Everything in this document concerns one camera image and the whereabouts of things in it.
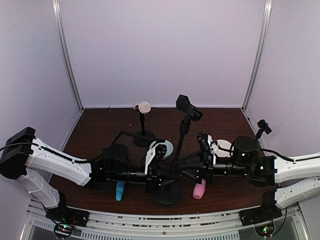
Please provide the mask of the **black microphone stand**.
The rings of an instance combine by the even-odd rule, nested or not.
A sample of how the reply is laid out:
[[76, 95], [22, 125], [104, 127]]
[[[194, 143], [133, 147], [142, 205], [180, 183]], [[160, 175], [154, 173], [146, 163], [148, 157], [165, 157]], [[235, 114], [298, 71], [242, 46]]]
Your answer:
[[269, 135], [272, 132], [272, 129], [269, 127], [269, 124], [264, 120], [261, 119], [257, 122], [258, 131], [255, 134], [255, 141], [258, 143], [258, 146], [261, 147], [259, 139], [262, 137], [263, 133]]
[[154, 141], [155, 135], [145, 129], [145, 115], [143, 113], [139, 114], [139, 121], [141, 130], [135, 133], [133, 142], [138, 147], [148, 147]]
[[[176, 100], [176, 108], [183, 112], [184, 117], [181, 120], [179, 126], [179, 140], [177, 143], [174, 158], [170, 164], [169, 172], [174, 176], [178, 174], [178, 167], [180, 164], [180, 153], [182, 150], [185, 136], [190, 131], [191, 122], [197, 122], [203, 116], [203, 113], [199, 111], [194, 105], [190, 103], [189, 97], [180, 94]], [[150, 193], [152, 200], [163, 207], [174, 207], [183, 198], [182, 191], [177, 185], [177, 181], [174, 179], [164, 186], [160, 186]]]

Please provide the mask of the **pink toy microphone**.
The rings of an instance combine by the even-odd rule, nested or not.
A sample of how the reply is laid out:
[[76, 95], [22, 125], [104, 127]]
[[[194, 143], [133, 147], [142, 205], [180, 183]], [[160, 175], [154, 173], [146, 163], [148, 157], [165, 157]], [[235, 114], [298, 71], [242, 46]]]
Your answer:
[[193, 188], [193, 193], [192, 196], [193, 198], [200, 200], [206, 191], [206, 181], [202, 180], [201, 183], [196, 183], [194, 188]]

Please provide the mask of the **blue toy microphone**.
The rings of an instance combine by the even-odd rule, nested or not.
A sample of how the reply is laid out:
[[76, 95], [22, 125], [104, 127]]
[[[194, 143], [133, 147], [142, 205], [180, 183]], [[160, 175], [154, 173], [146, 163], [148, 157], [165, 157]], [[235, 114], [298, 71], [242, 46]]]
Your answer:
[[118, 181], [115, 188], [115, 200], [117, 202], [120, 202], [122, 200], [124, 189], [125, 189], [125, 182]]

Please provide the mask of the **cream toy microphone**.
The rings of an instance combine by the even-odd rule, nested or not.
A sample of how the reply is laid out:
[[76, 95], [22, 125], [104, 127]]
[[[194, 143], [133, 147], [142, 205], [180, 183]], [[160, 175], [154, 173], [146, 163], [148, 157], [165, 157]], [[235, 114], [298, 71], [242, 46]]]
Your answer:
[[147, 101], [142, 101], [139, 104], [132, 105], [132, 108], [141, 114], [147, 114], [151, 111], [151, 105]]

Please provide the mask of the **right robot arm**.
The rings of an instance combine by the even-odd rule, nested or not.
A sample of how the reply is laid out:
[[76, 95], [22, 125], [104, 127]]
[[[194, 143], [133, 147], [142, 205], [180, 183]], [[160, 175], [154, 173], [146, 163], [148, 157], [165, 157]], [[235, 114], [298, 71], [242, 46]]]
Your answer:
[[249, 184], [261, 188], [298, 180], [293, 185], [264, 193], [260, 207], [267, 210], [285, 209], [320, 193], [319, 153], [286, 157], [270, 150], [270, 156], [260, 156], [263, 151], [260, 143], [247, 136], [229, 142], [213, 140], [202, 132], [197, 141], [200, 151], [190, 157], [199, 157], [199, 162], [183, 163], [178, 169], [199, 184], [211, 184], [217, 176], [244, 177]]

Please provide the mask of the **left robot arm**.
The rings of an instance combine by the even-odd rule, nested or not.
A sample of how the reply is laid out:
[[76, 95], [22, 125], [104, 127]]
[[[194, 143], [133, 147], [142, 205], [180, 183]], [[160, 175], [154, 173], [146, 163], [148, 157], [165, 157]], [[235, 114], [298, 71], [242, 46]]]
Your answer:
[[1, 147], [0, 174], [20, 182], [47, 209], [66, 206], [65, 197], [51, 187], [37, 170], [47, 171], [88, 189], [101, 190], [108, 181], [144, 184], [153, 201], [165, 207], [182, 200], [177, 186], [178, 176], [160, 166], [168, 148], [164, 141], [150, 148], [143, 166], [133, 165], [129, 149], [113, 143], [93, 159], [82, 159], [61, 152], [35, 136], [35, 129], [26, 127], [10, 137]]

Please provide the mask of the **light green ceramic bowl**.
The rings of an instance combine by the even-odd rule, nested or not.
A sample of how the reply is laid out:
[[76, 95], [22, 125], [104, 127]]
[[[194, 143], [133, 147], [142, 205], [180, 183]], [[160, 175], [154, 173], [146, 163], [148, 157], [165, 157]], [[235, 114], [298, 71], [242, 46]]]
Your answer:
[[174, 152], [174, 145], [168, 140], [165, 140], [164, 142], [157, 143], [155, 145], [155, 147], [157, 147], [158, 145], [165, 145], [166, 146], [166, 153], [162, 159], [163, 160], [169, 159]]

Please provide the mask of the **white ceramic bowl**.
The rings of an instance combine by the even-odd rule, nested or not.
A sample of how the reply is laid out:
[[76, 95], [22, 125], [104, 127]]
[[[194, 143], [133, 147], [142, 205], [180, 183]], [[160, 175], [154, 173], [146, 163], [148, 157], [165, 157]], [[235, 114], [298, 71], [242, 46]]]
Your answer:
[[231, 156], [230, 151], [233, 150], [232, 143], [225, 140], [225, 139], [218, 139], [218, 150], [216, 152], [216, 155], [219, 158], [228, 158]]

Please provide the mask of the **front aluminium rail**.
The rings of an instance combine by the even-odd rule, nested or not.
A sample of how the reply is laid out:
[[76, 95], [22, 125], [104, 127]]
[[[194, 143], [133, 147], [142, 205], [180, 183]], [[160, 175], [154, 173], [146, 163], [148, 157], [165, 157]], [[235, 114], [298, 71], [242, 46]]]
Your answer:
[[[287, 216], [243, 226], [239, 210], [184, 215], [134, 215], [88, 210], [85, 227], [76, 226], [66, 240], [310, 240], [298, 206]], [[260, 237], [256, 230], [275, 224], [275, 235]], [[19, 240], [59, 240], [54, 223], [39, 206], [30, 205]]]

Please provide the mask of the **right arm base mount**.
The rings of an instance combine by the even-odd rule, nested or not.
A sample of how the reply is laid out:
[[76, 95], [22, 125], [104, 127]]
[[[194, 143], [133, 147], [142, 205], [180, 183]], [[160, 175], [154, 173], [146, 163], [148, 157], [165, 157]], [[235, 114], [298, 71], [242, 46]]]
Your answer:
[[254, 225], [255, 233], [262, 238], [270, 238], [276, 231], [274, 220], [282, 217], [282, 210], [276, 206], [276, 190], [263, 194], [260, 206], [241, 210], [239, 218], [243, 227]]

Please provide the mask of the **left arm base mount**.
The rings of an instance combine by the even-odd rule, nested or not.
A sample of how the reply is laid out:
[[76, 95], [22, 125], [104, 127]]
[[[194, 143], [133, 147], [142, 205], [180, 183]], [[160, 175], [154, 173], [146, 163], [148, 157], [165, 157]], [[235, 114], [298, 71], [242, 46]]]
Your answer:
[[66, 196], [58, 191], [59, 203], [55, 208], [47, 208], [42, 205], [46, 217], [54, 223], [53, 233], [58, 239], [69, 238], [76, 227], [86, 227], [90, 213], [85, 210], [67, 207]]

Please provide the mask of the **right aluminium frame post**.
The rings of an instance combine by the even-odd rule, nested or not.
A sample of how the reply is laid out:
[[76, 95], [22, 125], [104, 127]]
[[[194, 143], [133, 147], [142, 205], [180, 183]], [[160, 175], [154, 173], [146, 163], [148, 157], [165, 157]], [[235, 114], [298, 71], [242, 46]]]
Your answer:
[[249, 102], [251, 96], [254, 91], [255, 83], [259, 74], [260, 66], [262, 63], [263, 52], [266, 46], [268, 33], [270, 29], [270, 22], [272, 18], [272, 9], [273, 9], [273, 1], [272, 0], [265, 0], [264, 1], [264, 9], [262, 14], [262, 21], [261, 21], [261, 28], [259, 34], [259, 40], [256, 50], [256, 55], [254, 58], [253, 68], [250, 75], [250, 80], [248, 84], [248, 88], [245, 94], [245, 98], [242, 105], [242, 111], [245, 112], [248, 109]]

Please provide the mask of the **aluminium frame post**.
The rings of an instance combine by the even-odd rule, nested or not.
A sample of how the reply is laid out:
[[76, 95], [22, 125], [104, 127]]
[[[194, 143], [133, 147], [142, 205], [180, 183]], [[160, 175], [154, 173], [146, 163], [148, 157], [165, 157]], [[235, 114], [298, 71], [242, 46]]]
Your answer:
[[272, 9], [273, 9], [273, 1], [272, 0], [265, 0], [264, 1], [264, 9], [262, 14], [262, 21], [261, 21], [261, 28], [259, 34], [259, 40], [256, 50], [256, 55], [254, 58], [253, 68], [250, 75], [250, 80], [248, 84], [248, 88], [245, 94], [245, 98], [242, 105], [242, 111], [245, 112], [248, 109], [249, 102], [251, 96], [254, 91], [255, 83], [259, 74], [260, 66], [262, 63], [263, 52], [266, 46], [268, 33], [270, 29], [270, 22], [272, 18]]
[[63, 61], [68, 77], [68, 81], [71, 86], [71, 91], [73, 93], [73, 96], [75, 98], [77, 107], [80, 112], [84, 110], [79, 90], [76, 84], [76, 80], [74, 77], [73, 69], [72, 69], [72, 64], [70, 60], [70, 55], [68, 51], [68, 46], [67, 46], [67, 40], [66, 40], [66, 35], [65, 35], [65, 30], [64, 30], [64, 24], [63, 24], [63, 18], [62, 18], [62, 13], [61, 13], [61, 3], [59, 0], [53, 0], [52, 1], [52, 6], [53, 6], [53, 14], [54, 18], [56, 21], [56, 26], [57, 26], [57, 31], [58, 31], [58, 36], [59, 36], [59, 41], [60, 41], [60, 46], [62, 50], [62, 55], [63, 55]]

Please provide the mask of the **left aluminium frame post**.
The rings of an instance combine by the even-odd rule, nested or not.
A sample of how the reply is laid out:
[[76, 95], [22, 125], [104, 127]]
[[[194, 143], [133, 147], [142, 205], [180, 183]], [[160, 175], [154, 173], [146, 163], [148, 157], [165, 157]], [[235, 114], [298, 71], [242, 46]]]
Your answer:
[[57, 26], [57, 31], [58, 31], [58, 36], [59, 36], [59, 41], [60, 41], [60, 46], [62, 50], [62, 55], [63, 55], [63, 61], [68, 77], [68, 81], [71, 86], [71, 91], [73, 93], [73, 96], [75, 98], [77, 107], [80, 112], [84, 110], [79, 90], [76, 84], [76, 80], [74, 77], [73, 69], [72, 69], [72, 64], [70, 60], [70, 55], [68, 51], [68, 46], [67, 46], [67, 40], [66, 40], [66, 35], [65, 35], [65, 30], [64, 30], [64, 24], [63, 24], [63, 18], [62, 18], [62, 13], [61, 13], [61, 3], [59, 0], [53, 0], [52, 1], [52, 6], [53, 6], [53, 14], [54, 18], [56, 21], [56, 26]]

